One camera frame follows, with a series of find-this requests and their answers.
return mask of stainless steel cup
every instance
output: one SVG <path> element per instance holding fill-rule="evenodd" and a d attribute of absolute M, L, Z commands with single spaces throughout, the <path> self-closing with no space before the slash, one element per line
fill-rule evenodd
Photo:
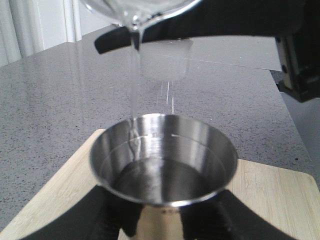
<path fill-rule="evenodd" d="M 206 216 L 208 201 L 232 179 L 237 153 L 208 124 L 147 114 L 102 133 L 90 162 L 110 193 L 111 221 L 130 239 L 185 240 Z"/>

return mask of wooden cutting board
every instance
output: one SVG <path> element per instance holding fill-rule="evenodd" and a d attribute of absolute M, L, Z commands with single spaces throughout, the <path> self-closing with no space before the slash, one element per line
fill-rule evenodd
<path fill-rule="evenodd" d="M 89 137 L 0 233 L 0 240 L 17 240 L 42 228 L 97 184 L 89 151 L 103 131 L 96 130 Z M 227 188 L 283 232 L 299 240 L 320 240 L 320 193 L 312 176 L 239 159 Z M 127 238 L 121 232 L 118 239 Z"/>

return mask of black machine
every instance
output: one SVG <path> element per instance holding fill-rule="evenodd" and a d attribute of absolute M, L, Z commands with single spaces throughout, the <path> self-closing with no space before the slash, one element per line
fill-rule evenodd
<path fill-rule="evenodd" d="M 300 102 L 320 97 L 320 0 L 202 0 L 147 28 L 142 42 L 221 35 L 275 37 L 284 73 L 279 89 Z M 95 41 L 100 54 L 128 45 L 125 27 Z"/>

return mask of gray speckled countertop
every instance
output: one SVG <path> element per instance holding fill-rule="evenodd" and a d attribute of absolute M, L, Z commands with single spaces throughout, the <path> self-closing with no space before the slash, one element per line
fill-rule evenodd
<path fill-rule="evenodd" d="M 0 68 L 0 230 L 96 129 L 129 116 L 129 50 L 98 55 L 101 33 Z M 185 77 L 171 83 L 175 114 L 220 129 L 242 159 L 309 173 L 319 184 L 269 70 L 192 56 L 183 64 Z M 143 86 L 147 111 L 166 84 Z"/>

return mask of granite countertop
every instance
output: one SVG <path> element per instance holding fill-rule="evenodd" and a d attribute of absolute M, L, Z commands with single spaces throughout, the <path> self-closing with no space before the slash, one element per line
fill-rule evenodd
<path fill-rule="evenodd" d="M 93 41 L 101 33 L 0 68 L 0 230 L 96 129 L 129 117 L 129 49 L 98 55 Z M 311 174 L 319 185 L 270 71 L 199 59 L 203 41 L 210 39 L 190 40 L 191 55 L 179 55 L 179 61 L 146 56 L 145 70 L 152 59 L 170 59 L 144 73 L 158 79 L 141 85 L 146 111 L 156 112 L 153 100 L 161 101 L 166 91 L 175 114 L 221 130 L 240 158 Z M 185 66 L 169 83 L 163 70 L 168 63 Z"/>

